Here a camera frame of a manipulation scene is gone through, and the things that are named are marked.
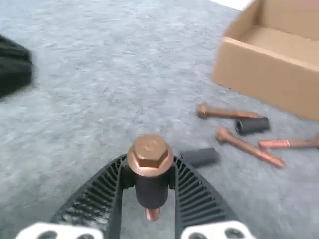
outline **copper threaded rod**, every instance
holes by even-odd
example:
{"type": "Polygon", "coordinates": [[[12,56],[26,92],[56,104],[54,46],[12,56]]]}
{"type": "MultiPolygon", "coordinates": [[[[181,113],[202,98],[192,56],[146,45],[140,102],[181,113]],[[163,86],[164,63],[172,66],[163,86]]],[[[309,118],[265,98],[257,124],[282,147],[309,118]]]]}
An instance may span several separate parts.
{"type": "Polygon", "coordinates": [[[261,148],[319,148],[319,135],[313,140],[270,139],[258,142],[261,148]]]}
{"type": "Polygon", "coordinates": [[[216,139],[220,143],[228,143],[277,168],[283,168],[285,166],[284,161],[282,161],[280,158],[274,157],[271,154],[264,152],[259,148],[242,141],[241,139],[236,138],[227,128],[220,128],[216,134],[216,139]]]}
{"type": "Polygon", "coordinates": [[[229,117],[229,118],[262,118],[263,116],[255,112],[239,111],[233,109],[211,107],[207,103],[200,103],[197,107],[197,115],[202,118],[208,116],[229,117]]]}

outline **black rubber sleeve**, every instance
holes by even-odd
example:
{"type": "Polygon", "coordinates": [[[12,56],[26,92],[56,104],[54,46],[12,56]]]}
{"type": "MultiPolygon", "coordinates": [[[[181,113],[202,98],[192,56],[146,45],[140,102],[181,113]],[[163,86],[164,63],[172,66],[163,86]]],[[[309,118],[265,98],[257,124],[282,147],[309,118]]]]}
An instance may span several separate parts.
{"type": "Polygon", "coordinates": [[[219,161],[219,154],[214,148],[204,148],[180,153],[181,158],[194,168],[204,167],[219,161]]]}
{"type": "Polygon", "coordinates": [[[270,130],[270,123],[267,117],[238,119],[235,123],[236,131],[239,135],[249,135],[253,133],[262,133],[270,130]]]}

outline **bolt shaft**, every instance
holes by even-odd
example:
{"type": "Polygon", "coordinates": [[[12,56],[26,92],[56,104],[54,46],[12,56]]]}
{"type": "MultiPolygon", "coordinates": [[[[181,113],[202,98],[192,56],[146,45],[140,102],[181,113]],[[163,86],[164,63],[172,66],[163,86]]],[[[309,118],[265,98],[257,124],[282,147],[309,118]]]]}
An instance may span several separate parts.
{"type": "Polygon", "coordinates": [[[314,140],[270,139],[258,142],[261,148],[317,148],[319,143],[314,140]]]}
{"type": "Polygon", "coordinates": [[[216,108],[207,103],[198,104],[197,115],[200,117],[228,117],[228,118],[262,118],[263,116],[250,111],[239,111],[234,109],[216,108]]]}
{"type": "Polygon", "coordinates": [[[277,168],[283,168],[285,166],[285,163],[282,159],[272,156],[271,154],[264,152],[259,148],[252,146],[239,138],[236,138],[230,133],[228,133],[225,142],[277,168]]]}

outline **white metal plate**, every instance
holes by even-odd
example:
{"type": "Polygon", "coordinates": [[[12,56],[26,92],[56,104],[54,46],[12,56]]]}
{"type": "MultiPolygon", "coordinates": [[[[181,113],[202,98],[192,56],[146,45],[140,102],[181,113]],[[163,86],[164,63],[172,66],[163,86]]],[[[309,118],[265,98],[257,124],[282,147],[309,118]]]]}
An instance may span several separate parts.
{"type": "Polygon", "coordinates": [[[104,238],[102,232],[95,228],[53,223],[36,223],[20,231],[15,239],[41,239],[41,235],[47,232],[56,233],[56,237],[53,237],[54,239],[77,239],[83,235],[90,235],[91,237],[88,239],[104,238]]]}
{"type": "Polygon", "coordinates": [[[202,224],[198,226],[190,226],[185,228],[181,235],[181,239],[257,239],[245,226],[239,221],[226,221],[220,223],[202,224]],[[226,232],[237,230],[242,237],[228,237],[226,232]]]}

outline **hex bolt head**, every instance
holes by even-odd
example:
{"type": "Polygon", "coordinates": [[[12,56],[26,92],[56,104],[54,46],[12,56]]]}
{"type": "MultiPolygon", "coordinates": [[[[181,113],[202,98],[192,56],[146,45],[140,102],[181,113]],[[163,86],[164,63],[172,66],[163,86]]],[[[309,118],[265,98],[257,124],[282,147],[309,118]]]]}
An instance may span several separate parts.
{"type": "Polygon", "coordinates": [[[208,116],[208,104],[207,103],[200,103],[197,107],[197,115],[199,117],[205,118],[208,116]]]}
{"type": "Polygon", "coordinates": [[[167,172],[174,162],[174,153],[158,135],[138,137],[127,154],[128,166],[143,177],[157,177],[167,172]]]}
{"type": "Polygon", "coordinates": [[[216,134],[216,139],[220,143],[226,143],[227,139],[231,135],[231,132],[227,128],[219,128],[218,133],[216,134]]]}
{"type": "Polygon", "coordinates": [[[143,135],[135,140],[133,154],[140,167],[158,168],[168,157],[167,143],[161,136],[143,135]]]}

